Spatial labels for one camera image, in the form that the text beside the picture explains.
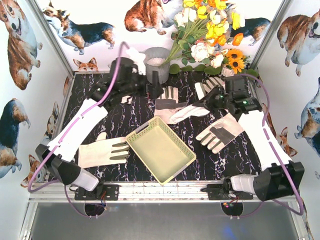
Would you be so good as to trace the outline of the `white grey-palm glove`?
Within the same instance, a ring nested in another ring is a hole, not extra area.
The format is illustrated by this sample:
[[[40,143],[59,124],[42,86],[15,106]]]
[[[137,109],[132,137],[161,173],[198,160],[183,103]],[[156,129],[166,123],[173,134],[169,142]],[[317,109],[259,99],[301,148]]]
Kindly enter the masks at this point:
[[[203,117],[203,116],[208,115],[209,113],[210,113],[210,111],[204,107],[188,105],[188,106],[180,109],[179,111],[177,111],[175,114],[173,114],[169,118],[169,122],[171,124],[177,124],[177,123],[179,123],[179,122],[181,122],[191,116]]]

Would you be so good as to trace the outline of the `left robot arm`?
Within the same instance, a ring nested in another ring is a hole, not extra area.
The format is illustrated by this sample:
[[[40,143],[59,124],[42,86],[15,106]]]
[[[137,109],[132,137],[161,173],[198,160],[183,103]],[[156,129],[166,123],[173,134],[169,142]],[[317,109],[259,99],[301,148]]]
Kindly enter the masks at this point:
[[[75,185],[89,192],[100,186],[96,176],[72,160],[91,130],[117,105],[124,97],[139,96],[156,99],[163,90],[157,86],[147,86],[146,63],[147,51],[138,51],[133,47],[126,50],[129,57],[117,57],[111,64],[109,82],[98,82],[83,101],[80,109],[68,125],[47,144],[39,144],[36,154],[40,165],[34,172],[37,175],[47,169],[65,186]]]

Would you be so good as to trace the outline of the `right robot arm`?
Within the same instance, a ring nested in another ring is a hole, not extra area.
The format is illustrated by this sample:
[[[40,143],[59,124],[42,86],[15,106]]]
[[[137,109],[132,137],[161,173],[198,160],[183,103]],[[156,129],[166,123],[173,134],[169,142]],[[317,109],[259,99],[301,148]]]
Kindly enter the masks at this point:
[[[267,111],[248,92],[249,79],[254,79],[254,76],[239,74],[225,77],[225,86],[215,86],[193,104],[212,113],[226,110],[231,118],[231,129],[228,129],[228,121],[223,117],[209,125],[197,139],[209,150],[217,152],[219,146],[227,145],[236,136],[235,130],[243,130],[259,158],[261,173],[230,177],[231,189],[255,195],[263,202],[292,195],[298,197],[305,169],[301,162],[293,162],[279,145],[267,124]]]

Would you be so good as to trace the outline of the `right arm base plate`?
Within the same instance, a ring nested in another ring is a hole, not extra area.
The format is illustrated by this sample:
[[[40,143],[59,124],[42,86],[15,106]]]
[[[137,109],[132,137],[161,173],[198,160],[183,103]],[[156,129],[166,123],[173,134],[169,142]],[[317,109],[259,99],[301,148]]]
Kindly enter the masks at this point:
[[[203,191],[208,194],[209,200],[233,200],[237,197],[239,200],[252,200],[254,198],[250,193],[225,189],[222,184],[208,184]]]

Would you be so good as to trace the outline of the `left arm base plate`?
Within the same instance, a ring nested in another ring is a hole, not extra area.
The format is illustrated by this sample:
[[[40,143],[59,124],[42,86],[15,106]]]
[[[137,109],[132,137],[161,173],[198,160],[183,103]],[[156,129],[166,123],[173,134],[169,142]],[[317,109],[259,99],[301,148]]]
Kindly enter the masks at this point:
[[[88,191],[82,187],[79,187],[75,191],[74,199],[76,201],[93,201],[93,200],[106,200],[117,201],[119,197],[118,184],[103,184],[98,185],[93,191]]]

